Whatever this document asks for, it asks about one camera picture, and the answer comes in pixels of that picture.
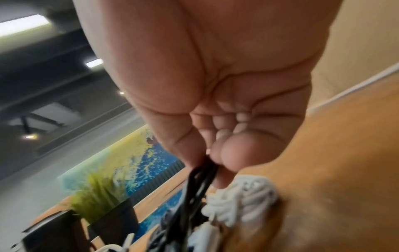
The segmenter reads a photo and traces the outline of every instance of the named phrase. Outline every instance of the black shoelace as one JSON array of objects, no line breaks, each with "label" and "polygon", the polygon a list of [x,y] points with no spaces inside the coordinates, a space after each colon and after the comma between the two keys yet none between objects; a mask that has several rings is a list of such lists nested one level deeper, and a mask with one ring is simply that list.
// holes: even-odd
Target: black shoelace
[{"label": "black shoelace", "polygon": [[206,218],[201,214],[206,191],[216,176],[218,165],[207,157],[202,167],[189,174],[177,207],[163,216],[151,235],[146,252],[186,252],[187,240],[193,229]]}]

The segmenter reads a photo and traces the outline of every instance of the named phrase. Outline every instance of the white shoelace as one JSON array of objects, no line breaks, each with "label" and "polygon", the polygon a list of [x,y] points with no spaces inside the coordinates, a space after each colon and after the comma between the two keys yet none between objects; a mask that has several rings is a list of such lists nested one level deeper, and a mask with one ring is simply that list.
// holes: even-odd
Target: white shoelace
[{"label": "white shoelace", "polygon": [[209,221],[217,218],[226,226],[233,227],[237,222],[256,221],[278,199],[278,193],[270,180],[262,176],[241,175],[223,190],[207,196],[207,205],[202,214]]}]

